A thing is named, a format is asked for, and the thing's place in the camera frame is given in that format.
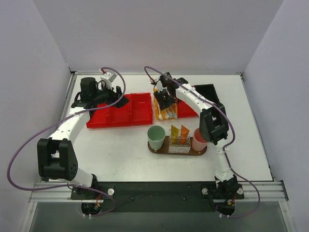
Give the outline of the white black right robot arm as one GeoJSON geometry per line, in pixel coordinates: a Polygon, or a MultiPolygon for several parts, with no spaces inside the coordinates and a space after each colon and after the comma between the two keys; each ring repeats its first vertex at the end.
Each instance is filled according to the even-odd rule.
{"type": "Polygon", "coordinates": [[[207,100],[184,78],[174,79],[169,73],[161,75],[152,84],[157,88],[154,97],[161,110],[180,101],[196,112],[199,116],[199,133],[207,143],[212,144],[216,192],[222,196],[235,194],[239,189],[237,177],[231,170],[224,150],[218,145],[219,141],[227,139],[230,128],[224,105],[207,100]]]}

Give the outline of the yellow toothpaste tube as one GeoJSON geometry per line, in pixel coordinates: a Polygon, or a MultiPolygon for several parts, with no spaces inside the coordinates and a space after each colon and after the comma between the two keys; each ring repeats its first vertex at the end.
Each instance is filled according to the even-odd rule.
{"type": "Polygon", "coordinates": [[[171,125],[171,142],[174,144],[177,142],[178,134],[180,129],[175,127],[174,125],[171,125]]]}

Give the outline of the clear textured glass holder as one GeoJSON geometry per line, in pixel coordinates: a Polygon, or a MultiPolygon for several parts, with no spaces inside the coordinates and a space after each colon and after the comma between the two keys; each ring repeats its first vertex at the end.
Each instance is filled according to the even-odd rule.
{"type": "Polygon", "coordinates": [[[188,154],[191,149],[190,136],[181,137],[180,133],[176,139],[176,142],[172,142],[171,129],[169,129],[168,136],[168,152],[171,154],[188,154]]]}

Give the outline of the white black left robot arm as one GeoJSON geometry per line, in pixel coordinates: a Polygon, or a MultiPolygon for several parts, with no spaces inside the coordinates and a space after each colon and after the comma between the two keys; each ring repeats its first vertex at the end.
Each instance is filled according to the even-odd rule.
{"type": "Polygon", "coordinates": [[[100,81],[94,77],[81,79],[80,91],[74,98],[68,119],[49,138],[37,143],[40,177],[86,188],[95,185],[96,177],[79,168],[73,144],[100,104],[121,108],[129,102],[119,86],[112,86],[115,78],[115,73],[107,72],[100,81]]]}

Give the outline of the orange toothpaste tube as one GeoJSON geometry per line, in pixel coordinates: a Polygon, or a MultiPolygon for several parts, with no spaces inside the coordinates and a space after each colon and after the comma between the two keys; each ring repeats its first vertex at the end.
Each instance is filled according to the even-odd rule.
{"type": "Polygon", "coordinates": [[[181,135],[180,135],[180,143],[182,145],[186,144],[186,139],[187,139],[187,136],[189,134],[189,129],[186,128],[184,125],[182,125],[181,127],[181,135]]]}

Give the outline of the pink cup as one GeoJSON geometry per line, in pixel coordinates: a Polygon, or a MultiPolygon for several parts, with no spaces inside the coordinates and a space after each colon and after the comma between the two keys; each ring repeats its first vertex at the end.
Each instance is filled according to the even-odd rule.
{"type": "Polygon", "coordinates": [[[192,148],[196,151],[196,152],[200,152],[202,151],[204,148],[206,148],[208,145],[208,142],[206,142],[199,131],[199,128],[197,128],[194,131],[193,134],[193,140],[192,140],[192,148]]]}

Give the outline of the green cup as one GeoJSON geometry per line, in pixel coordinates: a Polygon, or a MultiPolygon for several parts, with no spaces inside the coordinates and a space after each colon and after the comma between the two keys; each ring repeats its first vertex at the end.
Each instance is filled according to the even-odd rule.
{"type": "Polygon", "coordinates": [[[165,136],[164,128],[158,125],[151,126],[147,131],[148,142],[153,150],[159,150],[162,147],[165,136]]]}

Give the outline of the white toothbrush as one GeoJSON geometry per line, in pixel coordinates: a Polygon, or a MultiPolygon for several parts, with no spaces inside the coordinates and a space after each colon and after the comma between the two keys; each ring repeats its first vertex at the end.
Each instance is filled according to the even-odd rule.
{"type": "Polygon", "coordinates": [[[165,119],[169,119],[169,111],[165,109],[164,112],[165,112],[165,119]]]}
{"type": "Polygon", "coordinates": [[[160,120],[163,120],[163,115],[162,115],[160,108],[158,109],[158,117],[160,120]]]}

